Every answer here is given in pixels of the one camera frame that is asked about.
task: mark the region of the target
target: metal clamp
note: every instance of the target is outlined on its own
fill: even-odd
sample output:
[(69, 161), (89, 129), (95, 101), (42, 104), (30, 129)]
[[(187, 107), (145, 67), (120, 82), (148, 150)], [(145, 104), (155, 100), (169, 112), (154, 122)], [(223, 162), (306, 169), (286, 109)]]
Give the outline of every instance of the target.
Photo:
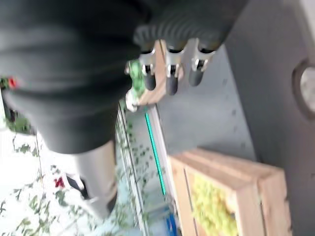
[(195, 47), (195, 53), (192, 60), (191, 68), (193, 71), (200, 70), (201, 72), (204, 72), (207, 69), (208, 63), (211, 61), (213, 55), (216, 53), (216, 51), (213, 51), (211, 53), (202, 53), (198, 49), (198, 40)]
[(166, 76), (169, 78), (172, 75), (178, 78), (179, 68), (182, 61), (182, 56), (185, 49), (181, 50), (179, 53), (171, 53), (166, 51), (165, 62), (166, 62)]
[(155, 66), (156, 66), (156, 56), (155, 56), (156, 50), (153, 48), (153, 50), (150, 53), (147, 54), (141, 54), (139, 57), (139, 61), (141, 63), (141, 71), (143, 75), (147, 75), (150, 73), (151, 75), (154, 75), (155, 73)]

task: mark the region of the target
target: wooden board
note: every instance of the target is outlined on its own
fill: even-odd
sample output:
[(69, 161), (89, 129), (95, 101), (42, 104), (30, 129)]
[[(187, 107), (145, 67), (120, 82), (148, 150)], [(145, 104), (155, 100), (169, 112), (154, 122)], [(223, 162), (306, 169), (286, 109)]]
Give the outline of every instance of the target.
[(292, 236), (282, 169), (201, 149), (169, 160), (173, 174), (181, 173), (174, 185), (183, 235), (206, 236), (191, 216), (191, 187), (198, 174), (231, 197), (239, 236)]

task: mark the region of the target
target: wooden slat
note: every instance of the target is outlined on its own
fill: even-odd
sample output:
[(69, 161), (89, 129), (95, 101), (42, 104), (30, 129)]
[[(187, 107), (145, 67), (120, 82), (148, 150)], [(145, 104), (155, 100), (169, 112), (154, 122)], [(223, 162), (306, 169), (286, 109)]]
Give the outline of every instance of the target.
[(231, 191), (237, 190), (247, 184), (246, 181), (233, 177), (220, 170), (211, 168), (207, 165), (202, 165), (198, 162), (190, 160), (183, 155), (176, 155), (171, 157), (174, 163), (181, 163), (185, 165), (186, 169), (192, 171), (194, 174), (199, 174), (212, 182), (215, 186), (223, 189), (227, 194)]
[(239, 236), (264, 236), (258, 189), (248, 184), (235, 193), (235, 217)]
[(292, 236), (283, 171), (258, 182), (267, 236)]
[(189, 192), (186, 185), (184, 166), (180, 162), (170, 160), (175, 183), (175, 201), (181, 223), (183, 236), (198, 236), (192, 216)]
[(264, 165), (249, 160), (231, 157), (216, 152), (209, 152), (202, 149), (194, 149), (184, 152), (187, 157), (207, 164), (215, 169), (220, 169), (230, 175), (247, 181), (264, 178), (270, 174), (279, 171), (280, 168)]

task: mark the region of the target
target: wooden crate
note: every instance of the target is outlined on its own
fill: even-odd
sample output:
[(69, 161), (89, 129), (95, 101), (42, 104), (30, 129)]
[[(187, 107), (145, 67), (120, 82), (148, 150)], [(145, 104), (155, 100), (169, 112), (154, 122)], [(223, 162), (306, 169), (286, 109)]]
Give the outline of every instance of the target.
[[(166, 46), (163, 40), (155, 43), (156, 49), (156, 82), (157, 86), (153, 91), (145, 90), (139, 98), (138, 105), (148, 105), (159, 102), (166, 95), (166, 71), (165, 71), (165, 51)], [(184, 76), (183, 68), (179, 71), (179, 80)]]
[(284, 171), (202, 149), (170, 156), (183, 236), (206, 236), (192, 216), (195, 174), (225, 191), (239, 236), (292, 236)]

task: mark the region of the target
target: red marking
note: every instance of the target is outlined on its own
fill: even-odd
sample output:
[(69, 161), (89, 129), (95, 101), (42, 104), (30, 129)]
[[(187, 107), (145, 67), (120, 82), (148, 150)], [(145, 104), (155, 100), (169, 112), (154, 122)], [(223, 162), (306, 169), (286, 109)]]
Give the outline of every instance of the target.
[(9, 87), (11, 89), (15, 89), (17, 87), (16, 80), (15, 80), (15, 78), (13, 76), (9, 77), (8, 83), (9, 83)]
[(64, 188), (64, 183), (63, 183), (62, 177), (60, 177), (59, 179), (55, 179), (54, 182), (55, 182), (56, 188), (58, 188), (58, 187)]

